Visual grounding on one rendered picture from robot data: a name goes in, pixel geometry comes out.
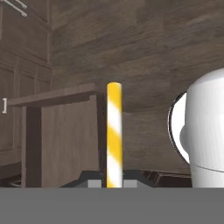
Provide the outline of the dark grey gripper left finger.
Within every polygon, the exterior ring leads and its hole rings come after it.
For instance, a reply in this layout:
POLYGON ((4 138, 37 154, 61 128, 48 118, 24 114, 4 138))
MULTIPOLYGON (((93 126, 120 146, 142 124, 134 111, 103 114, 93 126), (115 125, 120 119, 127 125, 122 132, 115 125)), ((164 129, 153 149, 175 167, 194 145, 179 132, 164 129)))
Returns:
POLYGON ((80 176, 63 185, 64 188, 103 188, 106 174, 104 171, 83 171, 80 176))

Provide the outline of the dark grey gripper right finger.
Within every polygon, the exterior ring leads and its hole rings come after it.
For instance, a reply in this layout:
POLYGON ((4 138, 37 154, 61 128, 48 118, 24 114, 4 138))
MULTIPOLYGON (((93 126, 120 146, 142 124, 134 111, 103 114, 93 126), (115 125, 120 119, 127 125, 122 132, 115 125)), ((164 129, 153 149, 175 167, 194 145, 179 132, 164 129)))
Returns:
POLYGON ((126 170, 123 172, 123 187, 124 188, 153 187, 153 182, 151 180, 148 180, 138 170, 126 170))

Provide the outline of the yellow and white striped straw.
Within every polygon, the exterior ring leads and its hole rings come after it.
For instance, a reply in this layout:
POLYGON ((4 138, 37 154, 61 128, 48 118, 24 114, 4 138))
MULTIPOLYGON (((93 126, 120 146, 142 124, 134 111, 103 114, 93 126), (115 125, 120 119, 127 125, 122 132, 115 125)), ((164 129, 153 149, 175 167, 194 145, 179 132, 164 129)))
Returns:
POLYGON ((123 187, 122 85, 107 85, 107 188, 123 187))

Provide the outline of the brown wooden cupboard run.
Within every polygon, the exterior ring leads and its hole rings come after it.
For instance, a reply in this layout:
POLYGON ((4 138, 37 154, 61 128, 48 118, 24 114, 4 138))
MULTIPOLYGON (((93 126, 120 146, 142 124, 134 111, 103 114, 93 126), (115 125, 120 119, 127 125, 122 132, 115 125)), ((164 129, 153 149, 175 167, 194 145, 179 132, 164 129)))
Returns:
POLYGON ((27 17, 0 2, 0 188, 19 187, 21 109, 9 99, 48 91, 52 84, 52 0, 20 0, 27 17))

